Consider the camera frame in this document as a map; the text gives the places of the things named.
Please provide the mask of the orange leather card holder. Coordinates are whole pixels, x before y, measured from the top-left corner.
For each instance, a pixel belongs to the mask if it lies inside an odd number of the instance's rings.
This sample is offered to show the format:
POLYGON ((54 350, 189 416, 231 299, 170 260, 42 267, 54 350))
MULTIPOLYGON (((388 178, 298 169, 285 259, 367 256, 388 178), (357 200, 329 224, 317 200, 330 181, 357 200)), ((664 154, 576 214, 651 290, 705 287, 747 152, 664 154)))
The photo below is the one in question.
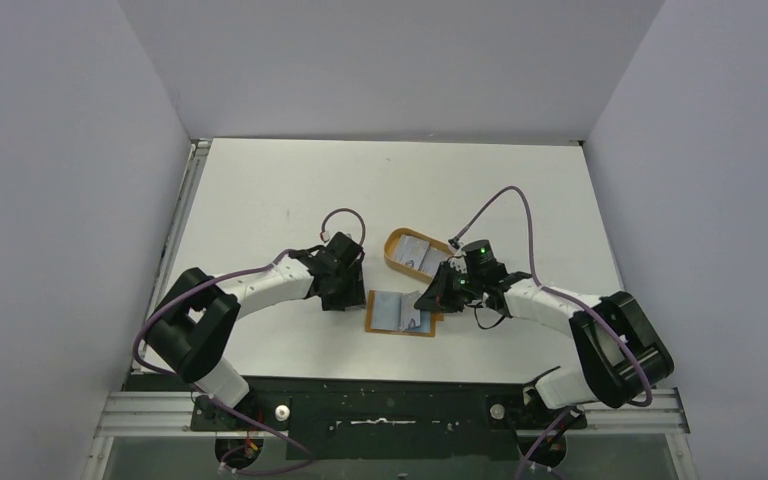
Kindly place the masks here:
POLYGON ((414 304, 420 291, 391 292, 370 290, 366 305, 365 331, 377 334, 434 337, 442 313, 419 310, 414 304))

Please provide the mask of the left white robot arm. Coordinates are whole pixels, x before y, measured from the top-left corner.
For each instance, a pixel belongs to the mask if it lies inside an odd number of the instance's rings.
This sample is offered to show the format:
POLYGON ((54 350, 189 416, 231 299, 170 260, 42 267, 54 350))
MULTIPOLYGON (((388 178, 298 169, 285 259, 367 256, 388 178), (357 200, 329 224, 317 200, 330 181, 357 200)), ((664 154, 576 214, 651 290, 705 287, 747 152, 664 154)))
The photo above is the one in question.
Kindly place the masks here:
POLYGON ((232 429, 255 419, 251 388, 224 352, 236 322, 280 303, 317 298, 324 311, 366 304, 363 247, 343 233, 325 245, 288 249, 264 266, 218 277, 194 267, 179 276, 137 336, 175 375, 217 400, 232 429))

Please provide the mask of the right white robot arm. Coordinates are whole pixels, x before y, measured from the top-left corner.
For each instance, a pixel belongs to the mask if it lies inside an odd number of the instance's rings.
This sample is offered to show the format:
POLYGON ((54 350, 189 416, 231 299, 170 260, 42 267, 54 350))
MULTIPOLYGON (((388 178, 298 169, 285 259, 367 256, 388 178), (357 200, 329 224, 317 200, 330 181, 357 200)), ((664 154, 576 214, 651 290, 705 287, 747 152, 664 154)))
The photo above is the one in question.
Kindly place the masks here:
POLYGON ((577 366, 553 367, 524 388, 523 416, 537 427, 550 425, 562 408, 585 403, 647 406, 652 387, 675 369, 633 295, 585 295, 542 284, 528 272, 509 271, 487 240, 469 243, 461 255, 442 261, 414 307, 429 313, 482 307, 571 338, 577 366))

